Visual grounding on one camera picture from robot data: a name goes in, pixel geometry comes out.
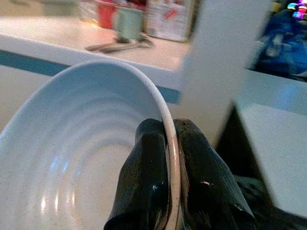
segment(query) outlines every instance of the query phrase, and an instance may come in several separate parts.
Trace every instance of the red container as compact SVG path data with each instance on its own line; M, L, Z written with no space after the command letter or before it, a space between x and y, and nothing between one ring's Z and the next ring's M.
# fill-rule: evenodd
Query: red container
M106 1L98 1L98 25L104 28L112 29L112 15L116 11L118 4Z

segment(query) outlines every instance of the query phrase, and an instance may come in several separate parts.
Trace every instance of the white bowl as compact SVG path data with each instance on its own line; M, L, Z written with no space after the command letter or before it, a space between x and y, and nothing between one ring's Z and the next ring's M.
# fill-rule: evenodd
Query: white bowl
M137 126L163 121L176 228L176 130L160 92L138 69L91 61L53 77L0 135L0 229L102 229Z

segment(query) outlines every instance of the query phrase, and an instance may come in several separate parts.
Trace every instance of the bowl rim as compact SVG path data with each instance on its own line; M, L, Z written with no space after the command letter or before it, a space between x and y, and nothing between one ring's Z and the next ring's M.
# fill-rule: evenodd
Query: bowl rim
M157 107L160 111L163 125L165 128L165 134L167 139L168 146L168 155L169 155L169 181L170 181L170 199L171 199L171 208L167 218L166 230L175 230L177 227L178 213L179 213L179 201L180 201L180 162L179 162L179 147L177 140L177 133L173 118L168 109L168 106L161 95L158 88L155 84L139 69L136 67L118 60L90 60L85 61L71 67L66 68L65 70L59 72L55 76L51 77L43 86L36 90L17 110L9 123L4 127L3 131L0 133L0 140L6 136L6 133L9 133L11 125L18 119L19 115L23 113L23 110L34 100L46 87L48 87L55 79L61 78L62 75L67 75L71 71L76 71L78 69L91 66L91 65L115 65L119 68L130 71L134 77L138 78L140 82L145 86L148 92L153 97L154 101L157 104Z

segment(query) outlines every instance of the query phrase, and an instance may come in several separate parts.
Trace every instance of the blue trim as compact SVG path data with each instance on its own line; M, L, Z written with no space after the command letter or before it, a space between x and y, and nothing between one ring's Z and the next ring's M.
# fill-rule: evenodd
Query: blue trim
M50 62L35 57L15 54L4 50L0 50L0 65L22 69L33 73L39 73L51 77L69 67L68 65ZM160 86L157 88L166 102L174 104L179 102L179 91Z

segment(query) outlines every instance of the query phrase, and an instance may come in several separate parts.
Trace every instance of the green mug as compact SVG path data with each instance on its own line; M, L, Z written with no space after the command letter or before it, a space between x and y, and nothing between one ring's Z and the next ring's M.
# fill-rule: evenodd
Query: green mug
M143 26L143 11L117 7L117 13L112 16L112 24L118 38L138 39Z

